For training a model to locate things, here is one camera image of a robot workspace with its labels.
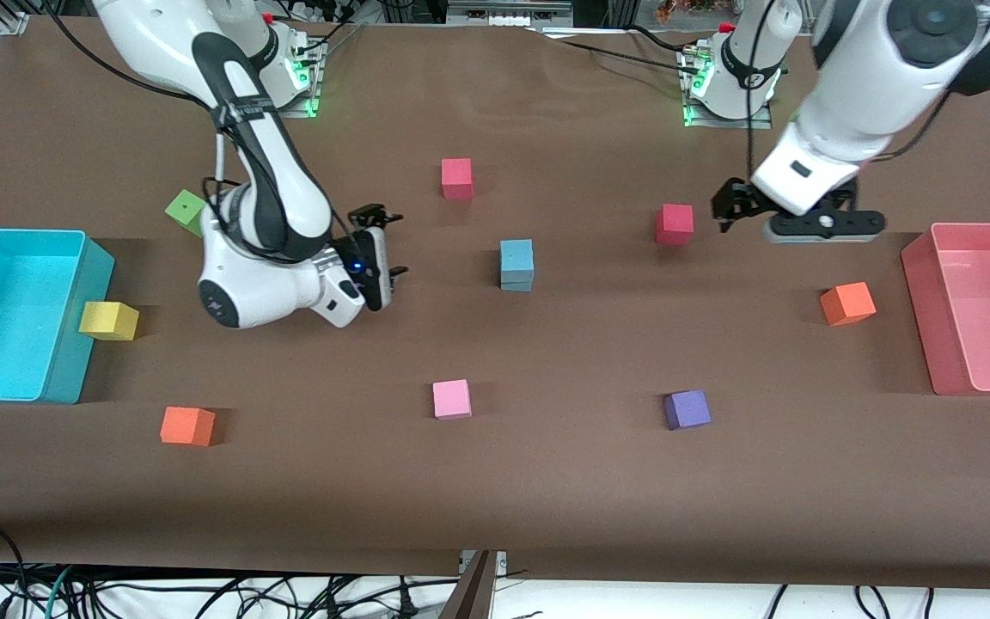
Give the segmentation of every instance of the purple cube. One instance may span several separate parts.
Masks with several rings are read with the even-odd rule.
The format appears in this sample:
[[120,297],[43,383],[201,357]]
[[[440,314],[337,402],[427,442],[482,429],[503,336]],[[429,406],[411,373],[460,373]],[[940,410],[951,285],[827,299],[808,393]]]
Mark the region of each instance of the purple cube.
[[711,422],[708,402],[702,390],[683,391],[667,396],[663,406],[667,408],[667,427],[682,430],[683,427],[704,426]]

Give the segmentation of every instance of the brown table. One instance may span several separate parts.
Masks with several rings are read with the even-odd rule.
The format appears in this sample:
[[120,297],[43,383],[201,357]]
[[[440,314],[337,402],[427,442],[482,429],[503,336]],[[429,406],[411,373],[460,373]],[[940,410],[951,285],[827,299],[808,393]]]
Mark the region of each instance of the brown table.
[[[779,129],[814,82],[806,44]],[[231,332],[162,214],[212,170],[208,118],[32,20],[0,44],[0,226],[98,239],[143,337],[98,342],[75,407],[0,405],[0,525],[31,561],[453,573],[499,548],[535,577],[990,587],[990,399],[930,392],[899,262],[931,222],[990,222],[990,94],[863,173],[877,242],[804,247],[716,232],[743,133],[683,128],[678,95],[519,28],[363,28],[320,118],[288,126],[339,208],[406,214],[389,247],[412,271],[345,330]],[[440,199],[445,156],[473,158],[471,205]],[[684,249],[652,242],[665,201],[698,205]],[[503,293],[498,240],[519,236],[537,282]],[[821,290],[857,279],[879,314],[822,324]],[[476,415],[432,419],[430,383],[457,377]],[[669,432],[661,396],[687,389],[712,425]],[[170,404],[219,411],[223,445],[160,444]]]

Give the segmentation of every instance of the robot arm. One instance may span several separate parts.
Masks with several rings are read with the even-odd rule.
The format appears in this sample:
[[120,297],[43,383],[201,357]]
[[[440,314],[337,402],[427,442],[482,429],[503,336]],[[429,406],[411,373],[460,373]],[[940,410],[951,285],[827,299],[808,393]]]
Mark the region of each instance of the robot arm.
[[[292,148],[252,59],[203,1],[98,0],[95,8],[126,63],[200,101],[247,168],[248,184],[209,197],[201,214],[205,269],[198,290],[205,310],[221,325],[251,328],[310,307],[342,328],[366,295],[374,297],[373,310],[388,305],[382,231],[349,236],[350,262],[343,263],[326,194]],[[228,17],[225,27],[239,32],[244,46],[272,40],[259,25]],[[263,23],[258,15],[253,20]]]
[[[829,1],[812,42],[820,79],[755,171],[754,186],[732,180],[715,197],[724,229],[765,211],[779,214],[773,226],[789,224],[816,208],[826,227],[818,236],[837,236],[853,215],[835,211],[865,162],[947,91],[990,89],[990,0]],[[739,206],[745,200],[758,206]],[[850,224],[864,228],[857,240],[869,240],[884,221],[868,211]]]

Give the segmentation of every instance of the cyan plastic bin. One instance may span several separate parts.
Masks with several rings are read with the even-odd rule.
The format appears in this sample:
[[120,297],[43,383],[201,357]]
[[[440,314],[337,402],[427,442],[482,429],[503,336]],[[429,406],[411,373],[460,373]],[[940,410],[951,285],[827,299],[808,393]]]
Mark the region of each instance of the cyan plastic bin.
[[112,276],[85,232],[0,229],[0,401],[78,402],[94,347],[79,321]]

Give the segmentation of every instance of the pink plastic container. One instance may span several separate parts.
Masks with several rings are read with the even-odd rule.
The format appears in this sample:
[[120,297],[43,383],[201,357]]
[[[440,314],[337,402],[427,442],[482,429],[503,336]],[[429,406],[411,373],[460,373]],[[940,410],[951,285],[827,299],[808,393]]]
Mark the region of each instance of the pink plastic container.
[[901,259],[935,393],[990,395],[990,224],[933,224]]

